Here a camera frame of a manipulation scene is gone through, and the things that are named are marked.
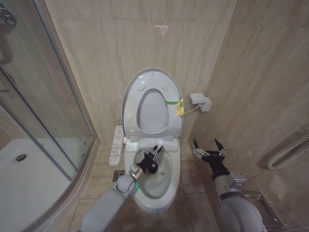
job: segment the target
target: toilet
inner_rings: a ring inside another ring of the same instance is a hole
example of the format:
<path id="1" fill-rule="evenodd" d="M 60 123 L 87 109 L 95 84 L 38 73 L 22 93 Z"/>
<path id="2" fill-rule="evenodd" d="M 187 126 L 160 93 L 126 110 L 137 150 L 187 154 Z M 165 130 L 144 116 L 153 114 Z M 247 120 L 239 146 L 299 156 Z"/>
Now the toilet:
<path id="1" fill-rule="evenodd" d="M 164 149 L 157 160 L 158 171 L 138 179 L 133 194 L 137 205 L 147 213 L 161 213 L 173 203 L 180 180 L 179 136 L 183 116 L 177 114 L 181 91 L 164 70 L 149 68 L 137 73 L 126 87 L 121 107 L 125 136 L 125 170 L 144 158 L 143 152 L 158 143 Z"/>

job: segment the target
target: gray robot arm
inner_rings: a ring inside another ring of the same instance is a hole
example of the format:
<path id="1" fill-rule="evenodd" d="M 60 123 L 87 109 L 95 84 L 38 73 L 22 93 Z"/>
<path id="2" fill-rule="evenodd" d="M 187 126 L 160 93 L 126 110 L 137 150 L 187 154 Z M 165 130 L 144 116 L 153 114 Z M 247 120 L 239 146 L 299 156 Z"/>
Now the gray robot arm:
<path id="1" fill-rule="evenodd" d="M 217 140 L 219 151 L 203 151 L 194 140 L 193 153 L 209 163 L 221 202 L 220 217 L 231 232 L 267 232 L 258 209 L 248 202 L 240 187 L 246 183 L 242 173 L 230 173 L 223 165 L 226 149 Z"/>
<path id="2" fill-rule="evenodd" d="M 86 213 L 78 232 L 107 232 L 120 214 L 127 198 L 135 188 L 138 178 L 149 170 L 150 173 L 157 171 L 156 163 L 163 146 L 158 145 L 144 152 L 144 159 L 130 166 L 129 175 L 121 176 L 117 183 L 107 190 L 95 205 Z"/>

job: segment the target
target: beige wall tile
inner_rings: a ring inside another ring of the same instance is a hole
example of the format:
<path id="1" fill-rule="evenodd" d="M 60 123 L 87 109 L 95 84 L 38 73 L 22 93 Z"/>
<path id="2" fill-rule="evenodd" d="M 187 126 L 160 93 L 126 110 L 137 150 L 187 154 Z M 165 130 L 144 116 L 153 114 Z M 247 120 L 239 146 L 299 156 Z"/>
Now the beige wall tile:
<path id="1" fill-rule="evenodd" d="M 203 149 L 212 149 L 214 138 L 222 142 L 229 149 L 227 167 L 244 172 L 247 187 L 263 192 L 288 229 L 308 225 L 307 180 L 299 178 L 307 173 L 308 161 L 301 157 L 276 172 L 265 170 L 265 163 L 308 130 L 308 41 L 308 29 L 262 26 L 236 78 L 211 77 L 208 96 L 217 103 L 197 115 L 191 135 L 204 141 Z M 227 62 L 237 58 L 231 55 Z M 216 94 L 219 88 L 225 94 Z"/>
<path id="2" fill-rule="evenodd" d="M 205 193 L 186 194 L 194 232 L 219 232 Z"/>
<path id="3" fill-rule="evenodd" d="M 309 28 L 309 0 L 274 0 L 264 24 Z"/>
<path id="4" fill-rule="evenodd" d="M 259 25 L 236 23 L 229 25 L 205 92 L 206 96 L 211 96 L 211 111 L 220 111 L 222 104 L 229 97 L 230 87 L 259 29 Z"/>
<path id="5" fill-rule="evenodd" d="M 142 0 L 142 18 L 150 20 L 190 20 L 194 0 Z"/>
<path id="6" fill-rule="evenodd" d="M 201 177 L 194 161 L 181 162 L 181 179 L 185 193 L 205 193 Z"/>
<path id="7" fill-rule="evenodd" d="M 112 181 L 114 171 L 124 169 L 124 164 L 114 167 L 109 164 L 95 164 L 81 199 L 100 198 L 107 189 L 115 184 Z"/>
<path id="8" fill-rule="evenodd" d="M 112 142 L 123 92 L 141 69 L 169 72 L 189 109 L 189 94 L 205 90 L 227 26 L 90 18 L 53 22 L 102 143 Z M 194 112 L 185 116 L 181 139 L 187 139 L 194 118 Z"/>
<path id="9" fill-rule="evenodd" d="M 120 19 L 141 19 L 141 0 L 112 0 L 112 14 Z"/>
<path id="10" fill-rule="evenodd" d="M 238 0 L 231 22 L 260 25 L 272 2 L 272 0 Z"/>
<path id="11" fill-rule="evenodd" d="M 77 232 L 87 211 L 96 203 L 97 199 L 80 199 L 74 214 L 69 232 Z"/>
<path id="12" fill-rule="evenodd" d="M 161 214 L 148 214 L 130 198 L 112 226 L 112 232 L 184 231 L 193 232 L 184 195 L 177 195 L 173 204 Z"/>
<path id="13" fill-rule="evenodd" d="M 72 207 L 62 221 L 51 232 L 68 232 L 77 208 L 78 202 Z"/>
<path id="14" fill-rule="evenodd" d="M 180 158 L 181 161 L 193 161 L 191 147 L 188 141 L 180 141 Z"/>
<path id="15" fill-rule="evenodd" d="M 236 2 L 236 0 L 196 0 L 191 18 L 228 23 Z"/>

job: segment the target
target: wall outlet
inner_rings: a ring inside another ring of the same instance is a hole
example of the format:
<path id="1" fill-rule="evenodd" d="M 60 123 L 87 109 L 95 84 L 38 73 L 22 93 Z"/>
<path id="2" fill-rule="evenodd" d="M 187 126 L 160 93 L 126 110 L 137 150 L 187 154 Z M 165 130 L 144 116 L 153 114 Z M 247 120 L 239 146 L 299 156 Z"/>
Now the wall outlet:
<path id="1" fill-rule="evenodd" d="M 202 112 L 209 111 L 211 107 L 211 101 L 206 98 L 202 93 L 191 93 L 190 99 L 192 104 L 198 104 Z"/>

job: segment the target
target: green tag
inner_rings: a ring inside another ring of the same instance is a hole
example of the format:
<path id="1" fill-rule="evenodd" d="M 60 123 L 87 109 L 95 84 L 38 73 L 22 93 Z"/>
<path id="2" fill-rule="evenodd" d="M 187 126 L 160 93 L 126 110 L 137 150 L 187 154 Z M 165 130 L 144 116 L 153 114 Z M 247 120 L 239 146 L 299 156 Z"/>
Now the green tag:
<path id="1" fill-rule="evenodd" d="M 137 181 L 135 181 L 135 188 L 133 190 L 133 194 L 135 194 L 140 189 L 139 184 Z"/>
<path id="2" fill-rule="evenodd" d="M 166 105 L 176 105 L 178 103 L 178 101 L 165 101 Z"/>

